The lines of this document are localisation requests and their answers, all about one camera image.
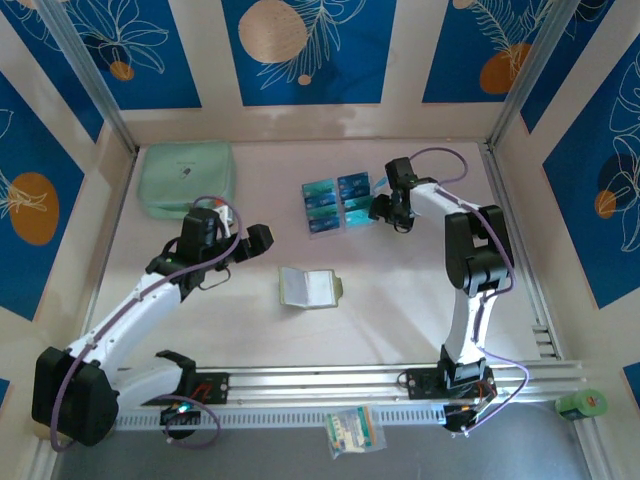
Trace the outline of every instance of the gray floor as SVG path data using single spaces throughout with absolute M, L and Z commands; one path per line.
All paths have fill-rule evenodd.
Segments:
M 199 432 L 191 440 L 204 438 Z M 164 442 L 162 433 L 116 433 L 63 454 L 54 479 L 472 480 L 590 478 L 571 424 L 548 407 L 516 404 L 470 438 L 442 427 L 387 427 L 388 447 L 332 460 L 323 429 L 224 431 L 205 451 Z

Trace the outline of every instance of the leaf illustration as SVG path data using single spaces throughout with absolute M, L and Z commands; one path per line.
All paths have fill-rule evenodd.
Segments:
M 476 0 L 469 9 L 477 15 L 480 32 L 489 37 L 496 50 L 508 51 L 518 43 L 521 25 L 509 0 Z

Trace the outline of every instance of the orange circle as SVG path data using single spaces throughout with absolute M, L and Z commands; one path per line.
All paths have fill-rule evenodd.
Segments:
M 482 90 L 492 95 L 508 93 L 529 50 L 531 45 L 528 43 L 518 43 L 491 57 L 480 72 Z
M 311 85 L 311 77 L 309 75 L 300 75 L 298 77 L 298 83 L 303 87 L 306 85 Z
M 111 72 L 111 75 L 123 82 L 128 82 L 129 80 L 131 80 L 135 73 L 131 65 L 121 62 L 120 60 L 116 60 L 111 65 L 109 65 L 109 71 Z
M 19 175 L 9 189 L 11 225 L 25 242 L 46 245 L 56 233 L 60 206 L 58 194 L 47 177 L 29 172 Z
M 307 44 L 307 27 L 298 12 L 282 0 L 254 3 L 238 23 L 240 43 L 262 63 L 291 60 Z
M 596 195 L 596 213 L 599 217 L 611 218 L 616 213 L 616 196 L 609 190 L 603 190 Z

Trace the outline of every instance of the white floor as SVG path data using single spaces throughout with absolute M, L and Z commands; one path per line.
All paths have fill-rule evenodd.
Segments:
M 303 183 L 369 171 L 384 175 L 389 160 L 430 146 L 416 141 L 327 141 L 237 144 L 235 205 L 245 227 L 265 223 L 275 244 L 264 255 L 232 265 L 230 282 L 196 290 L 135 350 L 128 365 L 171 349 L 200 366 L 304 366 L 433 362 L 453 311 L 454 291 L 444 270 L 444 235 L 417 219 L 400 235 L 382 223 L 309 239 L 300 193 Z M 462 153 L 470 172 L 451 186 L 461 197 L 493 203 L 475 143 L 446 144 Z M 128 294 L 148 262 L 180 233 L 181 222 L 149 218 L 136 196 L 145 150 L 129 188 L 91 324 L 99 323 Z M 414 161 L 416 173 L 436 179 L 461 171 L 458 160 L 434 153 Z M 336 309 L 283 307 L 278 266 L 333 268 L 344 297 Z M 207 283 L 223 278 L 209 273 Z M 487 348 L 514 359 L 538 359 L 535 323 L 523 283 L 499 298 Z

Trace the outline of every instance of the aluminum corner post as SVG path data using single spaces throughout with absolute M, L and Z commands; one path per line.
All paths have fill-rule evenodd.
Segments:
M 136 142 L 120 115 L 118 104 L 67 15 L 63 3 L 58 0 L 33 0 L 33 4 L 91 101 L 122 145 L 135 154 Z

